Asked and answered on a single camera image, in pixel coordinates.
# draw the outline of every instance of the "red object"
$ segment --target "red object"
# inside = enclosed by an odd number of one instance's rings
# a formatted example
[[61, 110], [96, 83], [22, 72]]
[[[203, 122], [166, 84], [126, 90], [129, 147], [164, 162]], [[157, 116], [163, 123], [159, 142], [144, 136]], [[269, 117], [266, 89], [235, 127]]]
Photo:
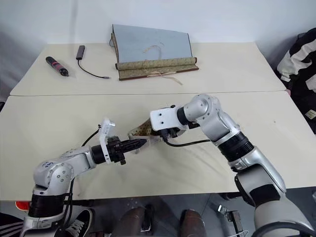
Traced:
[[28, 211], [30, 209], [30, 202], [29, 201], [16, 201], [15, 206], [21, 211]]

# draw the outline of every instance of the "floor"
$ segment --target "floor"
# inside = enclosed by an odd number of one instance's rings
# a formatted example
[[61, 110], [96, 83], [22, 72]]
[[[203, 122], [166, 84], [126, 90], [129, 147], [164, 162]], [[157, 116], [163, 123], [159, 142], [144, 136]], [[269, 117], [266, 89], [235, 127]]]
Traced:
[[[305, 214], [316, 229], [316, 200], [313, 193], [316, 187], [288, 189], [287, 196]], [[154, 234], [161, 237], [176, 237], [179, 230], [179, 220], [183, 210], [194, 209], [202, 215], [208, 237], [228, 237], [235, 234], [231, 222], [216, 212], [219, 204], [228, 210], [238, 210], [244, 230], [248, 236], [254, 232], [254, 208], [246, 204], [240, 197], [224, 200], [218, 194], [167, 195], [154, 197], [98, 199], [93, 201], [91, 208], [95, 211], [95, 221], [92, 231], [110, 233], [116, 221], [129, 209], [152, 204], [155, 207]], [[76, 206], [73, 217], [84, 207]], [[17, 210], [13, 202], [1, 202], [0, 211], [23, 218], [24, 212]]]

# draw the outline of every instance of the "white shoelace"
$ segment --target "white shoelace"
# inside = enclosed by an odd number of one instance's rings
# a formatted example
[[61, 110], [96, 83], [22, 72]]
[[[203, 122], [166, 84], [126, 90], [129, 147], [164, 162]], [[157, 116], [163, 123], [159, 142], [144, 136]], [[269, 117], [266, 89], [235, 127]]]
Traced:
[[84, 225], [84, 222], [80, 220], [75, 220], [67, 229], [73, 237], [79, 237], [80, 231], [82, 230], [82, 227]]

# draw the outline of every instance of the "white wall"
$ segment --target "white wall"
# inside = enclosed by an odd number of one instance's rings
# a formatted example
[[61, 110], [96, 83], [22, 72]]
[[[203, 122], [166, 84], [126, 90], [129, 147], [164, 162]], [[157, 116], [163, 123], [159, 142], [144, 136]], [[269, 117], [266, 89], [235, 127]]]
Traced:
[[108, 42], [111, 24], [188, 32], [192, 42], [256, 41], [275, 67], [316, 27], [315, 0], [0, 0], [0, 94], [45, 43]]

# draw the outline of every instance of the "person's shoe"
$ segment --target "person's shoe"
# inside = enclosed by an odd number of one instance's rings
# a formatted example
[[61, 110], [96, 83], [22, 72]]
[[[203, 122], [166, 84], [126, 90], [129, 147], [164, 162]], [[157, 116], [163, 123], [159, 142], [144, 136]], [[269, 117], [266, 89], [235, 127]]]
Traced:
[[90, 229], [93, 213], [90, 209], [83, 210], [75, 221], [66, 229], [73, 237], [84, 237]]

